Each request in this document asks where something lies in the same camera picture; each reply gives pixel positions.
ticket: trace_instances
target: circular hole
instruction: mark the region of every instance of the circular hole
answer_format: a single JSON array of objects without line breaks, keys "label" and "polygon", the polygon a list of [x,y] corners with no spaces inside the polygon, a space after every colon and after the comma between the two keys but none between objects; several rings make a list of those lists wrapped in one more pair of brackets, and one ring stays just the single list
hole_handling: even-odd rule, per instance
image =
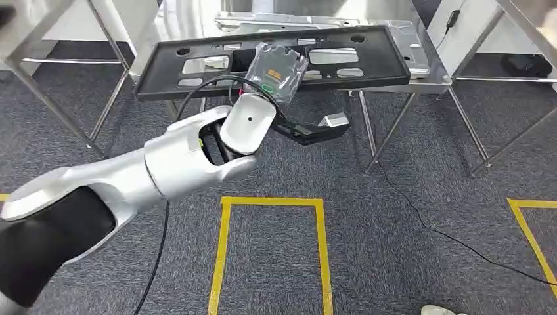
[{"label": "circular hole", "polygon": [[178,56],[185,56],[190,53],[190,49],[188,47],[180,48],[176,51],[176,53],[178,54]]},{"label": "circular hole", "polygon": [[365,41],[365,37],[363,37],[362,35],[354,35],[354,36],[350,37],[350,39],[354,43],[363,43]]}]

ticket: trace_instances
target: white shoe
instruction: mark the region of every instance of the white shoe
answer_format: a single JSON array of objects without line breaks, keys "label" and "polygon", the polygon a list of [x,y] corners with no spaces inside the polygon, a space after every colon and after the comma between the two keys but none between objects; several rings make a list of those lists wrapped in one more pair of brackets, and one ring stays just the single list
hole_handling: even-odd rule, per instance
[{"label": "white shoe", "polygon": [[435,305],[425,305],[422,307],[422,315],[456,315],[455,313]]}]

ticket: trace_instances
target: metal table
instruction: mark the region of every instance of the metal table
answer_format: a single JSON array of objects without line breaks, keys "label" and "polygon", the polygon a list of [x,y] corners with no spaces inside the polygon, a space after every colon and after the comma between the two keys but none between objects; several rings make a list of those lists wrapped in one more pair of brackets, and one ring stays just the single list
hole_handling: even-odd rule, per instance
[{"label": "metal table", "polygon": [[[95,16],[101,30],[114,50],[115,60],[106,59],[52,59],[26,58],[32,45],[41,41],[43,36],[54,26],[58,19],[66,12],[75,0],[9,0],[9,4],[16,9],[16,14],[10,22],[0,29],[0,60],[14,72],[14,74],[38,97],[43,103],[75,134],[88,148],[102,157],[104,152],[94,143],[100,129],[106,121],[114,101],[129,73],[129,65],[122,52],[110,35],[105,23],[93,4],[93,0],[86,0],[91,12]],[[62,107],[48,97],[35,80],[21,67],[21,62],[63,63],[63,64],[121,64],[124,68],[116,88],[108,99],[95,128],[87,136],[64,112]]]},{"label": "metal table", "polygon": [[[444,93],[452,83],[412,0],[164,0],[156,18],[143,32],[145,42],[140,46],[139,53],[130,69],[133,80],[136,82],[139,80],[157,42],[225,35],[215,25],[215,17],[221,11],[330,16],[352,20],[407,20],[413,23],[429,61],[429,75],[422,79],[412,79],[408,85],[377,87],[359,91],[359,100],[373,155],[373,162],[368,169],[377,164],[392,134],[397,130],[400,121],[411,105],[418,100],[419,95]],[[374,135],[370,127],[363,91],[410,93],[377,150],[375,150]],[[167,105],[171,112],[175,112],[175,105],[172,101],[168,101]]]},{"label": "metal table", "polygon": [[[530,38],[543,56],[557,68],[557,0],[497,0],[499,8],[493,15],[486,29],[478,37],[470,52],[466,55],[460,66],[455,72],[457,81],[509,81],[509,82],[532,82],[532,83],[557,83],[557,79],[541,79],[534,77],[480,77],[480,76],[460,76],[468,62],[472,59],[479,47],[489,34],[493,31],[503,15],[507,14]],[[550,118],[557,116],[557,107],[547,113],[546,116],[524,129],[518,135],[509,140],[499,148],[492,156],[485,150],[468,114],[460,104],[455,91],[449,87],[449,93],[453,98],[457,108],[474,140],[474,144],[482,158],[482,163],[472,170],[472,175],[493,166],[493,163],[500,159],[509,149],[518,143],[524,136],[537,129]]]}]

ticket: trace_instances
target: plastic bag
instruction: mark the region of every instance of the plastic bag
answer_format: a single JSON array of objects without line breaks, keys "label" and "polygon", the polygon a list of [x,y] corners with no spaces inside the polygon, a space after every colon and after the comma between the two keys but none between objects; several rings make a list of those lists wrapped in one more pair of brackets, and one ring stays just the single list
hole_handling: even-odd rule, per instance
[{"label": "plastic bag", "polygon": [[[297,51],[260,43],[246,79],[260,85],[279,104],[288,104],[298,90],[308,64],[308,59]],[[244,90],[256,92],[249,85],[244,85]]]}]

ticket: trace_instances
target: cable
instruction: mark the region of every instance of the cable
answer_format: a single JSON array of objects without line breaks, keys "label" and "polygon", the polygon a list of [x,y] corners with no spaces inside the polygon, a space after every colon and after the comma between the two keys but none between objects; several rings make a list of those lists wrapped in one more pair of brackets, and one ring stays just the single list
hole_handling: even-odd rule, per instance
[{"label": "cable", "polygon": [[447,31],[445,31],[445,35],[443,35],[443,38],[441,39],[441,41],[439,42],[439,44],[437,44],[437,46],[435,46],[435,50],[438,50],[439,47],[443,44],[443,42],[445,41],[445,38],[447,38],[447,34],[449,33],[449,29],[447,29]]},{"label": "cable", "polygon": [[263,89],[260,85],[258,85],[257,83],[251,82],[250,80],[246,79],[245,77],[240,77],[237,75],[232,75],[232,74],[225,74],[225,75],[219,75],[218,77],[213,77],[203,83],[201,83],[199,86],[197,86],[197,88],[195,88],[195,90],[193,90],[190,94],[188,94],[188,96],[186,96],[186,98],[184,98],[184,101],[182,101],[182,104],[180,104],[180,107],[178,108],[178,114],[176,115],[176,120],[180,120],[180,117],[182,116],[182,113],[184,112],[184,109],[186,108],[186,105],[188,104],[188,102],[193,98],[193,96],[201,91],[204,87],[211,85],[213,83],[217,83],[218,81],[223,81],[223,80],[232,80],[232,85],[234,85],[235,81],[239,81],[241,83],[245,83],[251,87],[253,87],[255,90],[257,90],[259,93],[261,93],[265,98],[267,98],[267,100],[275,107],[275,109],[277,110],[277,115],[281,118],[284,118],[284,114],[282,112],[282,110],[280,110],[279,104],[276,102],[276,100],[269,94],[269,92],[265,91],[265,89]]},{"label": "cable", "polygon": [[232,100],[232,89],[234,88],[234,84],[236,84],[236,81],[232,81],[232,83],[230,83],[230,87],[228,88],[228,103],[230,106],[234,106],[234,101]]},{"label": "cable", "polygon": [[158,246],[158,253],[155,259],[155,265],[153,266],[153,270],[151,271],[151,276],[149,277],[149,281],[147,281],[147,286],[145,290],[143,290],[143,295],[141,296],[141,300],[139,300],[139,304],[133,311],[133,315],[138,315],[141,311],[141,307],[143,307],[143,303],[147,299],[147,295],[149,295],[149,290],[151,290],[151,285],[153,284],[153,280],[155,279],[156,272],[158,269],[158,264],[160,263],[160,257],[162,256],[162,250],[164,248],[164,242],[166,241],[166,231],[168,230],[168,213],[170,208],[170,202],[166,202],[166,208],[164,210],[164,222],[162,225],[162,235],[160,237],[160,245]]},{"label": "cable", "polygon": [[536,280],[538,282],[542,282],[544,284],[548,284],[548,285],[557,285],[557,283],[552,283],[543,279],[540,279],[536,276],[532,276],[531,274],[527,274],[526,272],[522,271],[522,270],[518,270],[516,268],[513,268],[511,266],[507,266],[505,264],[501,264],[499,262],[496,261],[492,261],[491,259],[487,258],[486,256],[484,256],[483,254],[481,254],[479,251],[475,250],[474,248],[472,248],[471,246],[467,245],[466,243],[464,243],[463,241],[460,241],[442,231],[436,230],[435,228],[431,228],[430,226],[426,225],[426,223],[424,222],[424,220],[422,219],[422,214],[420,213],[420,210],[418,210],[418,208],[416,208],[412,202],[410,201],[410,199],[400,190],[398,189],[396,186],[394,186],[391,181],[389,180],[389,176],[387,176],[387,172],[385,171],[385,169],[383,168],[383,165],[381,165],[381,163],[379,163],[379,167],[381,168],[381,170],[383,171],[383,175],[385,176],[385,180],[387,181],[387,183],[389,184],[389,186],[391,186],[391,188],[393,188],[394,190],[396,190],[396,192],[398,192],[401,196],[404,197],[404,199],[406,199],[406,202],[408,203],[408,205],[410,205],[410,207],[412,209],[414,209],[416,211],[416,214],[418,215],[418,218],[420,219],[420,223],[422,223],[422,226],[431,231],[431,232],[435,232],[437,234],[441,234],[442,236],[445,236],[446,238],[449,238],[450,240],[453,240],[454,242],[457,242],[459,244],[461,244],[462,246],[464,246],[465,248],[469,249],[470,251],[474,252],[477,256],[481,257],[483,260],[487,261],[490,264],[494,264],[495,266],[499,266],[501,268],[505,268],[514,272],[517,272],[523,276],[527,276],[528,278],[532,279],[532,280]]},{"label": "cable", "polygon": [[464,0],[461,4],[460,7],[457,10],[453,10],[451,12],[451,15],[449,16],[449,20],[447,21],[447,25],[446,25],[446,29],[445,29],[445,34],[443,35],[443,38],[441,39],[441,41],[439,42],[439,44],[437,44],[437,46],[435,46],[435,50],[438,50],[439,47],[443,44],[443,42],[445,41],[445,38],[447,38],[447,34],[449,33],[449,30],[455,26],[455,24],[457,23],[458,17],[460,16],[460,10],[462,9],[462,7],[464,6],[464,4],[467,2],[467,0]]}]

